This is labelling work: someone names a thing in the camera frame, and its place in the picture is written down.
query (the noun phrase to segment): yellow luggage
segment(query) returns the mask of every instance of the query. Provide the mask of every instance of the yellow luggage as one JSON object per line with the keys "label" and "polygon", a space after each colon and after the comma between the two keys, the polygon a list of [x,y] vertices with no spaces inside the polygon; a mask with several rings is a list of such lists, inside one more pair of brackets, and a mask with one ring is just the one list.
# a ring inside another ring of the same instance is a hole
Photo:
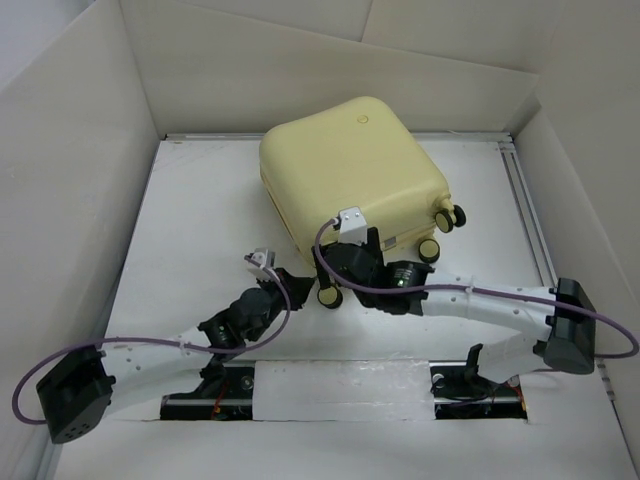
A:
{"label": "yellow luggage", "polygon": [[[260,172],[304,258],[318,229],[340,210],[360,207],[383,250],[416,242],[423,261],[440,256],[436,227],[465,223],[438,167],[382,101],[359,97],[271,129]],[[337,240],[337,232],[323,243]]]}

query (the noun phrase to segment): robotic arm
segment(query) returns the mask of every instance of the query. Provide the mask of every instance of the robotic arm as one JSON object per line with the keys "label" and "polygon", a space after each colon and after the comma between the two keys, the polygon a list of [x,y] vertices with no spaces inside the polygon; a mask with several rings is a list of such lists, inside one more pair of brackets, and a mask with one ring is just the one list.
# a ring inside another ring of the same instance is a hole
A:
{"label": "robotic arm", "polygon": [[[104,416],[146,400],[179,391],[203,398],[219,392],[226,381],[224,363],[254,349],[245,342],[257,341],[285,308],[302,308],[315,283],[273,268],[274,254],[268,250],[257,250],[248,260],[257,265],[252,271],[258,287],[197,327],[153,344],[123,338],[105,351],[82,348],[53,367],[36,386],[53,443],[75,440]],[[206,341],[217,353],[201,346]]]}
{"label": "robotic arm", "polygon": [[[575,280],[561,278],[555,288],[495,287],[436,271],[411,261],[385,264],[376,228],[369,228],[357,207],[343,210],[333,222],[338,241],[313,249],[318,270],[318,298],[329,308],[340,306],[337,284],[354,290],[360,303],[394,315],[466,318],[511,328],[520,333],[494,344],[478,344],[467,356],[470,374],[503,383],[545,364],[558,371],[585,375],[594,371],[595,320],[548,304],[595,312]],[[331,298],[329,304],[323,298]]]}
{"label": "robotic arm", "polygon": [[[479,295],[474,291],[485,287],[473,278],[443,274],[423,263],[385,264],[378,231],[368,227],[357,208],[341,212],[335,228],[338,241],[325,246],[318,242],[314,249],[319,299],[325,306],[337,308],[341,303],[333,277],[351,288],[366,308],[394,315],[461,317],[514,329],[520,333],[492,345],[478,344],[467,356],[470,376],[495,383],[535,370],[542,362],[573,374],[593,372],[593,319],[558,307]],[[258,287],[246,290],[227,309],[197,327],[173,339],[156,340],[160,345],[136,346],[122,339],[104,352],[92,346],[68,353],[37,384],[52,441],[75,440],[105,415],[165,394],[195,391],[203,398],[217,394],[226,380],[224,363],[252,349],[245,342],[257,341],[286,307],[290,305],[291,311],[302,308],[315,283],[314,278],[293,277],[284,269],[273,268],[274,255],[268,250],[257,250],[248,260],[255,266],[252,271]],[[502,296],[526,294],[593,311],[580,284],[573,280],[561,279],[551,290],[497,290],[505,294]],[[332,299],[322,302],[323,297]],[[210,347],[201,346],[205,341]]]}

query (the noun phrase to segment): white table surface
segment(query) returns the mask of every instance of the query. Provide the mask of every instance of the white table surface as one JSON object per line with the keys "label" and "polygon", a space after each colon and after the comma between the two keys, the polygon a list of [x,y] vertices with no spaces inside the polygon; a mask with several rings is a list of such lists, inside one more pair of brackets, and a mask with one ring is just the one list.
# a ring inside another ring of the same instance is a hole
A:
{"label": "white table surface", "polygon": [[[438,237],[438,268],[489,282],[540,285],[498,144],[420,143],[468,217],[463,229]],[[258,144],[161,143],[109,336],[166,337],[209,318],[252,286],[242,256],[259,246],[275,249],[277,265],[292,274],[312,273],[261,184]],[[415,258],[415,252],[397,249],[387,256],[396,258]],[[432,419],[428,376],[416,374],[419,360],[463,359],[471,345],[510,333],[451,318],[392,317],[362,308],[350,293],[340,309],[328,311],[312,292],[277,341],[241,357],[269,361],[257,364],[254,408],[268,412],[261,418],[290,415],[298,421],[160,422],[154,420],[158,399],[105,419],[66,445],[55,478],[635,479],[597,374],[524,376],[527,423]],[[299,363],[309,360],[322,362]],[[365,378],[371,402],[363,400],[357,379],[345,387],[343,380],[359,371],[353,361],[381,365],[380,377]],[[317,382],[303,381],[308,371],[317,373]],[[375,380],[385,374],[411,379],[402,405],[398,382],[385,387]],[[308,403],[318,382],[326,400],[321,410]],[[376,403],[381,398],[388,403]]]}

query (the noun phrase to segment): white bracket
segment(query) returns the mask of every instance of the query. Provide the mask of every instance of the white bracket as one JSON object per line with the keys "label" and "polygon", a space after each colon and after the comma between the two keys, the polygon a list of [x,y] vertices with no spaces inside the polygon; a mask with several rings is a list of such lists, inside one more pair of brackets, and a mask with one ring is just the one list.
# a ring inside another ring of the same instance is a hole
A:
{"label": "white bracket", "polygon": [[258,280],[271,280],[271,277],[269,277],[265,270],[273,268],[276,260],[276,252],[269,250],[268,248],[256,248],[256,250],[251,254],[251,260],[259,265],[250,263],[247,270],[249,270]]}
{"label": "white bracket", "polygon": [[367,243],[369,226],[358,207],[341,210],[338,215],[340,217],[339,243],[355,243],[356,245]]}

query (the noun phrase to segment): suitcase wheel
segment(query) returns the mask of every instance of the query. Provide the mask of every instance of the suitcase wheel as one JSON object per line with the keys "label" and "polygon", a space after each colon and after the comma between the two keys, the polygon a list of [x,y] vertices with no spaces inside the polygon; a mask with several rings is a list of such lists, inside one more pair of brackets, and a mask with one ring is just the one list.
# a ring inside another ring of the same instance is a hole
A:
{"label": "suitcase wheel", "polygon": [[440,210],[436,213],[436,225],[443,233],[453,230],[453,219],[447,210]]}
{"label": "suitcase wheel", "polygon": [[342,305],[343,300],[342,292],[335,285],[318,290],[318,302],[331,310]]}
{"label": "suitcase wheel", "polygon": [[464,227],[467,223],[467,215],[460,205],[453,206],[453,214],[456,216],[456,223],[454,225],[458,228]]}
{"label": "suitcase wheel", "polygon": [[440,258],[440,244],[433,238],[427,238],[418,245],[418,256],[424,263],[435,263]]}

